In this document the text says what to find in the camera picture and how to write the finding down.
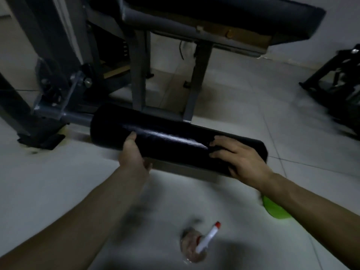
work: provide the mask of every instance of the black foam roller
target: black foam roller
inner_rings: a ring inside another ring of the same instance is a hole
[[[266,162],[268,151],[263,142],[199,127],[186,122],[154,117],[114,104],[101,106],[91,122],[91,140],[95,145],[122,149],[130,132],[136,132],[136,144],[143,157],[187,165],[230,175],[229,164],[209,157],[219,148],[209,147],[215,135],[224,135],[254,148]]]

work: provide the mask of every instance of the green cloth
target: green cloth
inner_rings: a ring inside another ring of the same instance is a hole
[[[264,208],[272,217],[274,217],[276,219],[286,219],[286,218],[291,217],[291,215],[289,213],[287,213],[287,211],[285,209],[283,209],[281,206],[275,204],[268,197],[263,196],[262,202],[264,204]]]

